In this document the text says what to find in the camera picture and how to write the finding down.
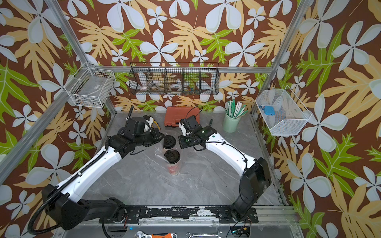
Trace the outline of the red cup black lid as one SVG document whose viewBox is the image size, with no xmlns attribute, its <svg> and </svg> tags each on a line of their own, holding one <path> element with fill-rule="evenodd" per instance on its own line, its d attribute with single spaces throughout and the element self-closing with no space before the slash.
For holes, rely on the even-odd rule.
<svg viewBox="0 0 381 238">
<path fill-rule="evenodd" d="M 165 152 L 164 157 L 168 162 L 167 168 L 168 168 L 169 173 L 173 176 L 176 176 L 180 172 L 180 169 L 181 169 L 180 153 L 175 149 L 171 149 L 171 150 L 168 150 Z"/>
<path fill-rule="evenodd" d="M 166 150 L 173 149 L 176 146 L 176 139 L 172 135 L 165 135 L 163 139 L 163 148 Z"/>
</svg>

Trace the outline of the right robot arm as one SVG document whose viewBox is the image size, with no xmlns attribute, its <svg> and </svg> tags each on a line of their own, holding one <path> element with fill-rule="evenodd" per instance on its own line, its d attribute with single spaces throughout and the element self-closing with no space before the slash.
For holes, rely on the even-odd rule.
<svg viewBox="0 0 381 238">
<path fill-rule="evenodd" d="M 235 221 L 241 221 L 247 216 L 249 209 L 271 185 L 271 175 L 267 161 L 245 154 L 226 141 L 221 134 L 211 126 L 202 127 L 195 116 L 181 119 L 179 128 L 179 145 L 182 149 L 200 145 L 225 162 L 240 175 L 239 195 L 230 206 L 231 216 Z"/>
</svg>

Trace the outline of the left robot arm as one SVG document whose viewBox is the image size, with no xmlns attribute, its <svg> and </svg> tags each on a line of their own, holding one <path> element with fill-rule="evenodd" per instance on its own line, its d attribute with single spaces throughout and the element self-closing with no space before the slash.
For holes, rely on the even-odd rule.
<svg viewBox="0 0 381 238">
<path fill-rule="evenodd" d="M 118 133 L 107 137 L 105 145 L 83 167 L 57 185 L 43 191 L 43 204 L 29 220 L 27 230 L 32 235 L 44 234 L 57 228 L 70 230 L 83 221 L 93 219 L 123 219 L 125 205 L 116 198 L 85 200 L 86 191 L 112 166 L 127 155 L 136 155 L 138 146 L 148 148 L 159 143 L 164 134 L 153 117 L 132 117 Z"/>
</svg>

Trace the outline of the clear plastic carrier bag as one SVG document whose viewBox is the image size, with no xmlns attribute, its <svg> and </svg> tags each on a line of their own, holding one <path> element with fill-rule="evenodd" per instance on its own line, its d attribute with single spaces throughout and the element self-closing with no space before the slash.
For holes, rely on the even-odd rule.
<svg viewBox="0 0 381 238">
<path fill-rule="evenodd" d="M 181 154 L 177 150 L 177 140 L 173 135 L 166 133 L 160 139 L 154 145 L 154 161 L 166 169 L 170 175 L 176 176 L 182 166 Z"/>
</svg>

